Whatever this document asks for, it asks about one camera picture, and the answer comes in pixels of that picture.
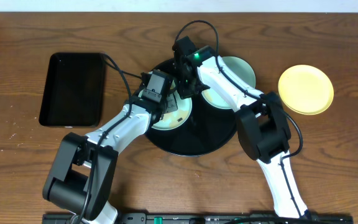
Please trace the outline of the light green plate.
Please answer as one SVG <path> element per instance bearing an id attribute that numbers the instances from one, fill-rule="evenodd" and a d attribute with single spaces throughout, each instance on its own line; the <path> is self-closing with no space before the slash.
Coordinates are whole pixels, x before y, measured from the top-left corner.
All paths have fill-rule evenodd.
<path id="1" fill-rule="evenodd" d="M 234 77 L 236 79 L 235 82 L 243 89 L 245 88 L 245 83 L 255 88 L 256 78 L 254 70 L 245 60 L 239 57 L 226 56 L 219 59 L 219 64 L 224 70 L 230 69 L 231 73 L 229 76 Z M 215 108 L 222 110 L 230 109 L 230 106 L 212 89 L 202 91 L 201 95 L 207 103 Z"/>
<path id="2" fill-rule="evenodd" d="M 139 97 L 142 96 L 143 90 L 146 88 L 147 83 L 150 79 L 150 73 L 142 73 L 142 83 L 144 84 L 144 88 L 138 94 Z M 177 79 L 173 78 L 172 85 L 168 95 L 174 93 L 177 100 L 178 109 L 172 113 L 164 113 L 163 119 L 160 121 L 152 121 L 152 128 L 159 131 L 169 131 L 181 126 L 189 117 L 192 110 L 192 100 L 191 98 L 181 99 L 177 92 Z"/>

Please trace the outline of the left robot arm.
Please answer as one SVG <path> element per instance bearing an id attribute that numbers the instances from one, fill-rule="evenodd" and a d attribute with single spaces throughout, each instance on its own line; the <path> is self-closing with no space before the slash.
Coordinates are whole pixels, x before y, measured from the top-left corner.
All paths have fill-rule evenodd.
<path id="1" fill-rule="evenodd" d="M 143 93 L 101 128 L 84 136 L 68 133 L 48 173 L 43 198 L 72 212 L 70 223 L 114 223 L 118 211 L 108 198 L 119 154 L 164 113 L 177 109 L 173 94 L 154 101 Z"/>

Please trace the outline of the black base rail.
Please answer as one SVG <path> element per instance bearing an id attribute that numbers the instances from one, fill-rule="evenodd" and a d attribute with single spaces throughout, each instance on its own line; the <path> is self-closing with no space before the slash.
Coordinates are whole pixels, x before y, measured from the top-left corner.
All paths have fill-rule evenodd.
<path id="1" fill-rule="evenodd" d="M 227 223 L 286 223 L 272 213 L 255 213 L 250 215 L 164 215 L 145 213 L 123 213 L 114 221 L 106 220 L 105 223 L 113 224 L 227 224 Z M 312 214 L 297 223 L 328 223 L 328 224 L 353 224 L 354 220 L 347 215 L 318 215 Z"/>

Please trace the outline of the yellow plate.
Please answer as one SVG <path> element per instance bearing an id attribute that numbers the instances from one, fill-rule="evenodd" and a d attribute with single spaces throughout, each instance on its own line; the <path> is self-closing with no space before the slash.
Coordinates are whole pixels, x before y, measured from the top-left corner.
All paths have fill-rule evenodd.
<path id="1" fill-rule="evenodd" d="M 329 77 L 311 65 L 295 65 L 286 69 L 279 78 L 278 92 L 288 108 L 304 115 L 326 111 L 334 99 Z"/>

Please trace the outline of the black rectangular bin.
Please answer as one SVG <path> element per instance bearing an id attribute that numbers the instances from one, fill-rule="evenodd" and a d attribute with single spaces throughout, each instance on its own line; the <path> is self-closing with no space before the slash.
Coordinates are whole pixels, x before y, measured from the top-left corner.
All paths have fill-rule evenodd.
<path id="1" fill-rule="evenodd" d="M 94 127 L 103 108 L 106 66 L 100 53 L 51 55 L 39 123 L 50 127 Z"/>

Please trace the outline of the round black tray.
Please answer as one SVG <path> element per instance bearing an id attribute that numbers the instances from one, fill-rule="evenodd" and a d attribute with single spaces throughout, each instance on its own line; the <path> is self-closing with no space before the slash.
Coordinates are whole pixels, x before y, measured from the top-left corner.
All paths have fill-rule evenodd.
<path id="1" fill-rule="evenodd" d="M 146 137 L 154 145 L 179 156 L 200 156 L 224 146 L 236 133 L 233 110 L 211 106 L 201 95 L 191 98 L 190 117 L 178 128 L 159 131 L 152 127 Z"/>

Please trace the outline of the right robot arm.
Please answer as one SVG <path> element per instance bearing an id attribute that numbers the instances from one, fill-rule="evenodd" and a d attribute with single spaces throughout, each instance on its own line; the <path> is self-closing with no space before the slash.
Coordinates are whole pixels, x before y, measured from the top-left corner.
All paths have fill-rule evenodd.
<path id="1" fill-rule="evenodd" d="M 289 124 L 277 94 L 264 94 L 233 72 L 210 46 L 197 49 L 175 43 L 175 69 L 180 75 L 180 95 L 215 91 L 233 110 L 237 135 L 244 152 L 257 161 L 272 193 L 275 213 L 285 218 L 308 218 L 291 171 Z"/>

